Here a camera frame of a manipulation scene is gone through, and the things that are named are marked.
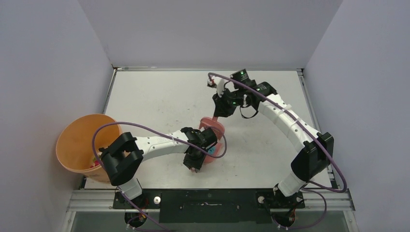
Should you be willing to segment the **pink plastic dustpan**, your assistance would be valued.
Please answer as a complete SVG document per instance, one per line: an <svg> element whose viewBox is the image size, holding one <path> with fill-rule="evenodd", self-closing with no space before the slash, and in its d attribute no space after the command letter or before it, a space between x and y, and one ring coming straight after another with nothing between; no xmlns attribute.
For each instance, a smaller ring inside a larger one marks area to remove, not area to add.
<svg viewBox="0 0 410 232"><path fill-rule="evenodd" d="M208 150L208 153L214 156L218 156L221 149L222 149L222 143L218 142L215 146L213 146L212 148ZM205 159L202 165L207 165L209 163L212 163L213 161L215 161L215 158L205 155ZM192 172L199 171L199 169L195 169L194 167L190 168L190 170Z"/></svg>

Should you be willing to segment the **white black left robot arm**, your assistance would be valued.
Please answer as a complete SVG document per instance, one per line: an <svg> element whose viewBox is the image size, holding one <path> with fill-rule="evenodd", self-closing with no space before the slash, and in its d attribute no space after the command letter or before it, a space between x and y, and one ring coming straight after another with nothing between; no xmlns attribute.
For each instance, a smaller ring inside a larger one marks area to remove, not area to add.
<svg viewBox="0 0 410 232"><path fill-rule="evenodd" d="M183 164L197 172L205 161L206 153L217 142L218 138L211 128L198 130L184 127L165 136L152 137L134 137L125 132L107 148L99 149L100 160L111 185L120 189L130 207L138 208L144 203L144 194L134 175L143 161L184 154Z"/></svg>

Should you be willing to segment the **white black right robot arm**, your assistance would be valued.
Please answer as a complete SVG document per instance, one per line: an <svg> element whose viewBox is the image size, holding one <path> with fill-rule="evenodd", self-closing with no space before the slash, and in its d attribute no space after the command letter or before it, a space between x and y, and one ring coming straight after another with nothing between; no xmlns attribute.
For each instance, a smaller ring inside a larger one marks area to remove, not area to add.
<svg viewBox="0 0 410 232"><path fill-rule="evenodd" d="M210 72L207 85L217 90L212 97L215 118L230 117L237 108L250 106L267 117L294 146L298 154L291 162L290 174L273 188L277 206L290 204L295 193L329 166L334 146L332 135L322 134L302 120L269 83L256 83L242 69L230 77Z"/></svg>

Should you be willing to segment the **pink plastic hand brush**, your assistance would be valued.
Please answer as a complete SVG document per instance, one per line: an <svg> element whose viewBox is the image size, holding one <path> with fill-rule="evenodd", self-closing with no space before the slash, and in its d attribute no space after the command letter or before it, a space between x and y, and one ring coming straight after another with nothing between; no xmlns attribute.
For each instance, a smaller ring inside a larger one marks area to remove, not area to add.
<svg viewBox="0 0 410 232"><path fill-rule="evenodd" d="M217 139L221 140L225 133L225 127L218 122L218 117L203 117L200 120L199 129L211 128Z"/></svg>

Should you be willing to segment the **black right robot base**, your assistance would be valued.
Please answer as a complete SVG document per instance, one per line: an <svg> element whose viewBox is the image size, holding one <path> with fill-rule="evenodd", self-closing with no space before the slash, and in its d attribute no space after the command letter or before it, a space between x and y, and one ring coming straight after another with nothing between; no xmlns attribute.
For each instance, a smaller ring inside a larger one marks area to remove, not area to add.
<svg viewBox="0 0 410 232"><path fill-rule="evenodd" d="M278 188L274 188L256 192L256 198L258 207L268 212L275 222L285 228L295 223L296 209L305 207L305 199L300 191L286 197Z"/></svg>

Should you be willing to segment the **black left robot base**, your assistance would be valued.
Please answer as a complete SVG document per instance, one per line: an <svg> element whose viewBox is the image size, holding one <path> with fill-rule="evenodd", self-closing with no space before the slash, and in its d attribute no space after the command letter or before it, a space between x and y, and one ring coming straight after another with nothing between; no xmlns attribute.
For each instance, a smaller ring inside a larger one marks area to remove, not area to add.
<svg viewBox="0 0 410 232"><path fill-rule="evenodd" d="M136 205L143 211L148 209L160 209L162 197L161 191L157 189L145 190L142 195L134 200L131 200L132 203L125 199L118 188L115 189L114 193L115 195L112 208L118 210L126 210L124 214L124 221L126 223L127 229L133 229L140 232L153 231L153 229L142 229L142 226L145 224L148 218L134 206Z"/></svg>

